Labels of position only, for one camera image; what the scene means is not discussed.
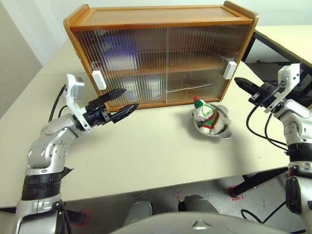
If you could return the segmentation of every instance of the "plush snowman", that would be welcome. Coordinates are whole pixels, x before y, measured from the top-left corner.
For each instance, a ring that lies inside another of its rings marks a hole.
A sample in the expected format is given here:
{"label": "plush snowman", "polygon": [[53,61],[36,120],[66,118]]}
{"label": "plush snowman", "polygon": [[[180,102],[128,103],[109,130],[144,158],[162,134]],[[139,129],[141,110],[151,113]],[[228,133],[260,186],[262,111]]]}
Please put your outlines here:
{"label": "plush snowman", "polygon": [[229,120],[222,113],[204,102],[194,98],[195,110],[193,111],[194,119],[200,123],[200,130],[203,133],[215,135],[224,129],[225,125],[229,125]]}

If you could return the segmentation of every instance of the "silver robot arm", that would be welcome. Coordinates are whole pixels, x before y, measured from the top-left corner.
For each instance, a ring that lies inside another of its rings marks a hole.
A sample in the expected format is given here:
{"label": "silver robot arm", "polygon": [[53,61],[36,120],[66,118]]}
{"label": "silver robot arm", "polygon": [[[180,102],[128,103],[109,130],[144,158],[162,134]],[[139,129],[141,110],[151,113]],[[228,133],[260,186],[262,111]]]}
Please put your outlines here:
{"label": "silver robot arm", "polygon": [[138,106],[128,105],[114,114],[109,113],[104,103],[126,91],[117,89],[80,108],[76,100],[81,98],[82,88],[81,79],[67,76],[64,96],[74,115],[67,114],[46,124],[28,151],[28,166],[21,200],[17,204],[13,234],[63,233],[64,220],[68,217],[61,200],[60,186],[62,178],[71,171],[64,167],[70,144],[96,125],[110,121],[117,123]]}
{"label": "silver robot arm", "polygon": [[290,157],[290,177],[286,182],[286,205],[300,215],[307,233],[312,233],[312,113],[286,95],[299,83],[299,64],[283,67],[278,72],[279,88],[268,83],[258,87],[244,78],[235,78],[237,85],[250,93],[249,101],[271,111],[284,126],[284,136]]}

